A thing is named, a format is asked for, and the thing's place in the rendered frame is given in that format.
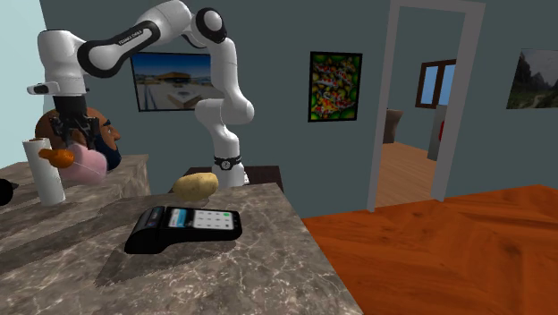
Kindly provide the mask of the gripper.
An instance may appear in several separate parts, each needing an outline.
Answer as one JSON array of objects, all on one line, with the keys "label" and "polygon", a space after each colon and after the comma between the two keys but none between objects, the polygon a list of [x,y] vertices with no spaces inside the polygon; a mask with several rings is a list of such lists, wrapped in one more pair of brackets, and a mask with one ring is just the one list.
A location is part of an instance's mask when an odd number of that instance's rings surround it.
[{"label": "gripper", "polygon": [[72,129],[81,128],[88,149],[95,149],[95,141],[100,134],[97,117],[87,116],[84,96],[53,96],[58,116],[50,116],[49,122],[55,136],[59,137],[65,147],[72,144]]}]

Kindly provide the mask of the orange carrot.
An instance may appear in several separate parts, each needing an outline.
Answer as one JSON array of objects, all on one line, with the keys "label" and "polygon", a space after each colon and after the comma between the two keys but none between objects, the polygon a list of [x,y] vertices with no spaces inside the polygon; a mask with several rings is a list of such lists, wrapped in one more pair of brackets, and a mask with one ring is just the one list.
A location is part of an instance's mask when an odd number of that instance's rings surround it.
[{"label": "orange carrot", "polygon": [[68,168],[74,163],[74,154],[68,149],[41,149],[38,156],[56,168]]}]

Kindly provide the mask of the pink heart-shaped cushion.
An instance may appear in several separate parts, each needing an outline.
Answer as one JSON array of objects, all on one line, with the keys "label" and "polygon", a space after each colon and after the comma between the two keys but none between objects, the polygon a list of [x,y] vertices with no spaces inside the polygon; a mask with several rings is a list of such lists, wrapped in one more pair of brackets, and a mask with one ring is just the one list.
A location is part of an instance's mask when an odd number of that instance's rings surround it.
[{"label": "pink heart-shaped cushion", "polygon": [[80,184],[98,184],[106,178],[107,161],[102,153],[77,142],[71,144],[68,150],[74,155],[74,161],[69,167],[59,169],[59,174],[64,180]]}]

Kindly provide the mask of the white paper towel roll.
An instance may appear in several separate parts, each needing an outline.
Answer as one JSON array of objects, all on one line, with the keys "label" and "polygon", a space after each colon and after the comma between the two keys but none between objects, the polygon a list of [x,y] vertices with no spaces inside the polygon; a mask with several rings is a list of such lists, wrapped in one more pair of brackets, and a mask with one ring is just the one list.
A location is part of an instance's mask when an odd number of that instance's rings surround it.
[{"label": "white paper towel roll", "polygon": [[43,206],[54,206],[65,201],[58,169],[49,161],[39,156],[42,149],[51,149],[48,138],[36,138],[22,143],[28,159],[30,170],[36,185],[38,196]]}]

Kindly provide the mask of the black round object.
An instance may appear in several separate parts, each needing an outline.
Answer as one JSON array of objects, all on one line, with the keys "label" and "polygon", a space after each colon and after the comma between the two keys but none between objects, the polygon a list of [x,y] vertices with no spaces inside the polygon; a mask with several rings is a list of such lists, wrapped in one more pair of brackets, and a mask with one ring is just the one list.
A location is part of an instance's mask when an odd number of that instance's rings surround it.
[{"label": "black round object", "polygon": [[17,187],[16,184],[0,178],[0,207],[8,204],[13,198],[13,191]]}]

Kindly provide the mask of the yellow potato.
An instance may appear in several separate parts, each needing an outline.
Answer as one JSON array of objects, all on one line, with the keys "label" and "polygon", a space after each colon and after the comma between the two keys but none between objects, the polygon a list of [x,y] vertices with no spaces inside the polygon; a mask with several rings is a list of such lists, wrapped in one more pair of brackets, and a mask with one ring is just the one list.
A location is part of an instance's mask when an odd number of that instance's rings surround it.
[{"label": "yellow potato", "polygon": [[179,178],[173,185],[173,193],[186,201],[208,198],[218,189],[219,183],[213,173],[195,173]]}]

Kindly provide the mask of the black card payment terminal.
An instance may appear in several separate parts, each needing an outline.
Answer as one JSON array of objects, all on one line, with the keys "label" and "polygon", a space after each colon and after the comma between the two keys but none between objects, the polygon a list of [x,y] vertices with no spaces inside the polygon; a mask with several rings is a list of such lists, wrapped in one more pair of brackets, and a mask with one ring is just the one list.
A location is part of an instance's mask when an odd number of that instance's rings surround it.
[{"label": "black card payment terminal", "polygon": [[176,243],[233,241],[241,234],[238,211],[155,206],[141,214],[124,251],[158,254]]}]

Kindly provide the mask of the brown chair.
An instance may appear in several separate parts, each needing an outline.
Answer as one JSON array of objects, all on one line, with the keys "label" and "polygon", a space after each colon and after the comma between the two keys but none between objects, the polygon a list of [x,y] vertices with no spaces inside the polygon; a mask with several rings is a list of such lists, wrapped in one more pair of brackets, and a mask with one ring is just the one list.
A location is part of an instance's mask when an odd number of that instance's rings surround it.
[{"label": "brown chair", "polygon": [[385,131],[383,143],[394,143],[398,124],[403,116],[402,110],[387,109],[385,117]]}]

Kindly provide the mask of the brown framed window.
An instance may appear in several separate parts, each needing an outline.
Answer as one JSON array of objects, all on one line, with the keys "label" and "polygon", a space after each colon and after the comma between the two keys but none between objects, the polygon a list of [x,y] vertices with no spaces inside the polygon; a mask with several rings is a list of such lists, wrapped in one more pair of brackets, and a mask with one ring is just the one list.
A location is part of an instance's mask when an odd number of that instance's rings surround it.
[{"label": "brown framed window", "polygon": [[455,59],[421,65],[415,107],[436,109],[449,105],[455,65]]}]

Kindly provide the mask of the white panel with red mark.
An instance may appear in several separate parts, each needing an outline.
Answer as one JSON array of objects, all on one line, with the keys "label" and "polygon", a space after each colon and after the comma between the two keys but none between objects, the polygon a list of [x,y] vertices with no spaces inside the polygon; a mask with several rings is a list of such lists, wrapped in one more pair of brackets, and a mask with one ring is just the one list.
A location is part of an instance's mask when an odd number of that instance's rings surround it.
[{"label": "white panel with red mark", "polygon": [[432,131],[429,140],[429,146],[427,151],[427,158],[436,161],[439,147],[440,147],[440,132],[442,130],[442,123],[445,119],[447,111],[447,106],[437,106],[435,109],[435,115],[433,120]]}]

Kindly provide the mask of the wall picture of building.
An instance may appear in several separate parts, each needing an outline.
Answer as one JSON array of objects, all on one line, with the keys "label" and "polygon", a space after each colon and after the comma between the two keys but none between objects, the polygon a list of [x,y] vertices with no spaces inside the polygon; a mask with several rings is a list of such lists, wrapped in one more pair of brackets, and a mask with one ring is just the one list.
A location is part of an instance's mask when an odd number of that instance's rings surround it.
[{"label": "wall picture of building", "polygon": [[140,112],[193,111],[199,101],[223,98],[211,82],[209,54],[140,52],[130,58]]}]

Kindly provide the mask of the colourful fish wall picture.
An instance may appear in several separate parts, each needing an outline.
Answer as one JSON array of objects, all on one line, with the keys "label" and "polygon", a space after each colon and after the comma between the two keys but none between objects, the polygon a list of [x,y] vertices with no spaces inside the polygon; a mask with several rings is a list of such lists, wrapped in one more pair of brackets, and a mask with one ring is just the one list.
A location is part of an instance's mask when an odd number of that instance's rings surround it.
[{"label": "colourful fish wall picture", "polygon": [[361,53],[310,53],[309,123],[357,120],[361,66]]}]

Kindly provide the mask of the grey door frame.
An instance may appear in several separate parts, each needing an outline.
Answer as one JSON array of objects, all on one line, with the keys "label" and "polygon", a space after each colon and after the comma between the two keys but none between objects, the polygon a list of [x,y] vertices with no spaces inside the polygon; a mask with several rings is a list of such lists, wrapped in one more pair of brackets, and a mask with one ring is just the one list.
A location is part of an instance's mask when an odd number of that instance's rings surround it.
[{"label": "grey door frame", "polygon": [[452,160],[461,125],[461,117],[466,103],[466,97],[468,95],[470,75],[478,48],[478,38],[486,9],[486,5],[484,3],[465,0],[390,1],[385,55],[376,118],[376,135],[368,187],[367,210],[370,212],[373,212],[376,208],[376,193],[378,187],[383,138],[385,134],[385,117],[392,79],[398,20],[400,9],[402,7],[414,7],[464,14],[456,69],[453,78],[454,86],[452,87],[452,93],[449,98],[450,107],[448,108],[446,114],[446,122],[449,125],[444,129],[444,135],[442,138],[431,188],[431,197],[440,202],[442,202],[445,198],[447,184],[449,183]]}]

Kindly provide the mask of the mountain landscape wall picture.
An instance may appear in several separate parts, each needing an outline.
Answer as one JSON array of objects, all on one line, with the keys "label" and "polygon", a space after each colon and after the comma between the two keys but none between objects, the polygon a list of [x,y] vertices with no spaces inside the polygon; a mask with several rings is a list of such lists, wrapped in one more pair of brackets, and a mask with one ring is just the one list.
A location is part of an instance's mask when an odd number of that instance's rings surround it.
[{"label": "mountain landscape wall picture", "polygon": [[558,50],[521,50],[506,108],[558,108]]}]

